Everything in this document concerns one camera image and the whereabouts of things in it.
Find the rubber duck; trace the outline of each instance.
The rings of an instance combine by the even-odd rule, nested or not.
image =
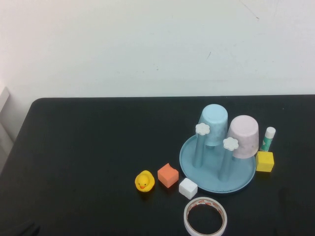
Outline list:
[[[149,192],[153,188],[155,180],[149,171],[143,171],[137,175],[134,183],[140,192]]]

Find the glue stick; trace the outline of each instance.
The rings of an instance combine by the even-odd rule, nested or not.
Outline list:
[[[276,133],[276,129],[274,127],[268,127],[265,133],[264,140],[262,141],[261,151],[268,151],[271,141]]]

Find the masking tape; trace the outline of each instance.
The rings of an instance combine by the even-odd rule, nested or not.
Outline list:
[[[205,204],[208,205],[210,207],[214,207],[219,214],[222,217],[222,226],[221,228],[216,231],[215,233],[209,234],[209,235],[205,235],[202,233],[197,232],[196,230],[194,230],[191,225],[188,222],[188,214],[190,212],[190,210],[200,204]],[[201,197],[201,198],[195,198],[193,200],[191,200],[185,207],[184,210],[184,224],[185,224],[185,228],[188,231],[188,233],[191,236],[221,236],[224,233],[224,230],[226,228],[227,225],[227,215],[226,212],[224,210],[224,208],[222,207],[222,205],[220,203],[218,203],[216,200],[212,199],[212,198],[206,198],[206,197]]]

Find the toy block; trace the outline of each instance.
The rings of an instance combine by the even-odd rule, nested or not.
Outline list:
[[[179,184],[179,192],[187,197],[189,200],[195,196],[198,191],[198,186],[194,182],[192,182],[189,178],[185,178]]]
[[[172,186],[178,181],[179,173],[177,170],[173,169],[169,163],[163,166],[157,171],[157,178],[161,181],[167,188]]]
[[[272,152],[259,151],[256,155],[256,171],[271,172],[274,166],[274,156]]]

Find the flower-shaped clip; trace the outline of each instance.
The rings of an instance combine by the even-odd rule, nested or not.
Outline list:
[[[233,139],[232,137],[228,137],[227,139],[223,140],[223,147],[228,149],[229,151],[234,151],[238,148],[238,141],[237,139]]]
[[[210,133],[210,126],[205,123],[196,125],[196,133],[200,135],[206,135]]]

